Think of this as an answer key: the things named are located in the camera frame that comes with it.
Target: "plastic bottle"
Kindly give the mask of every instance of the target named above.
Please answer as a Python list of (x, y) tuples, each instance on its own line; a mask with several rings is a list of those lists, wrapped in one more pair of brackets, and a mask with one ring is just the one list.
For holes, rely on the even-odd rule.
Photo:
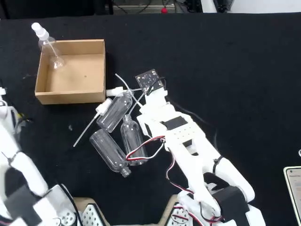
[[(121, 136), (123, 140), (126, 153), (129, 154), (132, 150), (136, 149), (143, 143), (142, 134), (137, 122), (132, 120), (129, 114), (123, 116), (123, 124), (121, 125)], [(131, 157), (147, 157), (144, 146), (139, 148)], [(141, 165), (147, 160), (130, 161), (131, 166)]]
[(95, 132), (90, 137), (90, 142), (112, 171), (120, 172), (123, 177), (130, 175), (131, 170), (127, 167), (124, 152), (105, 130)]
[(50, 62), (54, 69), (64, 65), (63, 59), (60, 57), (59, 50), (55, 47), (56, 40), (49, 36), (49, 33), (39, 23), (33, 23), (32, 29), (36, 32), (39, 40), (39, 48), (42, 53), (50, 56)]
[(122, 117), (132, 106), (132, 103), (132, 96), (129, 92), (124, 92), (122, 96), (115, 97), (104, 115), (97, 119), (97, 124), (109, 133), (112, 133)]

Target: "black fabric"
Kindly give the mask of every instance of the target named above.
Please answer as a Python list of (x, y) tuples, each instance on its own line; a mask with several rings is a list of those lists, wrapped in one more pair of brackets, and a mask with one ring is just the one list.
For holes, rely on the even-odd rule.
[[(218, 129), (221, 155), (253, 186), (252, 205), (262, 211), (267, 225), (297, 224), (282, 170), (301, 162), (301, 14), (37, 21), (58, 40), (104, 38), (107, 88), (122, 85), (114, 72), (136, 88), (134, 76), (155, 68), (166, 77), (174, 101)], [(22, 131), (23, 151), (50, 186), (56, 178), (73, 196), (95, 199), (112, 225), (158, 222), (170, 196), (179, 192), (165, 179), (170, 154), (163, 151), (144, 165), (131, 167), (132, 174), (123, 178), (110, 171), (89, 143), (96, 124), (71, 148), (97, 104), (44, 106), (35, 98), (39, 48), (32, 22), (0, 23), (0, 77), (10, 99), (35, 120)], [(201, 122), (200, 126), (212, 141), (215, 130)], [(119, 127), (112, 135), (122, 147)], [(147, 145), (148, 153), (159, 145)], [(177, 167), (170, 177), (187, 185)], [(21, 178), (17, 179), (8, 190), (19, 186)]]

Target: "cardboard box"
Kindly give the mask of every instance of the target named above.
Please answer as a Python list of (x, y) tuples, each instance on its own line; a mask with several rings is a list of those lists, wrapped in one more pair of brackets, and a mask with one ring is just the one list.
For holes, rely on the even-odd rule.
[(93, 103), (105, 100), (104, 40), (57, 41), (64, 66), (49, 66), (41, 53), (35, 96), (44, 105)]

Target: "white device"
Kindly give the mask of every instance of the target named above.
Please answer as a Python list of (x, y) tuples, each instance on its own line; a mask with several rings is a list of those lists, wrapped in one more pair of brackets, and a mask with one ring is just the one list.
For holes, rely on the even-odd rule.
[[(165, 136), (165, 149), (171, 152), (182, 172), (186, 176), (189, 189), (194, 192), (193, 199), (182, 192), (178, 196), (181, 205), (195, 214), (202, 225), (209, 226), (210, 217), (220, 217), (222, 209), (213, 197), (216, 191), (205, 183), (203, 174), (214, 171), (215, 175), (230, 186), (236, 187), (243, 194), (248, 211), (245, 213), (247, 224), (250, 226), (265, 226), (259, 209), (248, 205), (255, 198), (255, 193), (247, 180), (226, 158), (221, 155), (206, 139), (205, 133), (193, 119), (174, 109), (174, 106), (165, 100), (167, 90), (163, 87), (154, 90), (145, 96), (146, 104), (141, 107), (141, 115), (137, 117), (143, 134), (150, 137)], [(183, 125), (168, 129), (166, 124), (173, 121), (185, 121)], [(214, 226), (236, 226), (235, 220), (213, 223)]]
[(301, 166), (285, 167), (283, 172), (297, 222), (301, 226)]
[[(15, 168), (20, 171), (28, 185), (29, 193), (40, 199), (34, 204), (33, 211), (39, 216), (39, 226), (55, 225), (54, 218), (60, 218), (64, 213), (73, 213), (75, 209), (72, 206), (65, 191), (56, 185), (48, 189), (47, 183), (40, 174), (33, 161), (21, 152), (18, 143), (15, 140), (16, 135), (21, 131), (18, 127), (18, 112), (14, 107), (8, 106), (7, 102), (2, 100), (1, 95), (5, 95), (0, 88), (0, 140), (2, 141), (0, 149), (0, 215), (6, 219), (12, 220), (5, 202), (9, 197), (5, 194), (5, 174), (9, 168)], [(16, 206), (23, 200), (14, 200)], [(15, 219), (11, 226), (35, 226), (27, 225), (26, 220), (22, 218)]]

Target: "white spray nozzle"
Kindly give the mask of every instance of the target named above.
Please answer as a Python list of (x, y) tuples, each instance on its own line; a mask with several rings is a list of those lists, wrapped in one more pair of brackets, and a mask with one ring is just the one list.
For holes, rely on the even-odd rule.
[(112, 100), (110, 98), (106, 98), (106, 100), (95, 109), (98, 115), (103, 115), (111, 103)]
[(84, 131), (81, 133), (81, 135), (79, 136), (79, 138), (75, 141), (73, 147), (75, 147), (77, 145), (77, 143), (79, 142), (79, 140), (83, 137), (83, 135), (85, 134), (85, 132), (88, 130), (88, 128), (92, 125), (92, 123), (94, 122), (94, 120), (99, 116), (99, 115), (103, 115), (106, 110), (108, 109), (108, 107), (110, 106), (110, 104), (112, 103), (112, 100), (110, 98), (106, 98), (106, 100), (100, 104), (95, 110), (97, 111), (96, 115), (94, 116), (94, 118), (90, 121), (90, 123), (86, 126), (86, 128), (84, 129)]
[(40, 40), (46, 41), (49, 38), (49, 33), (39, 23), (33, 23), (32, 29)]

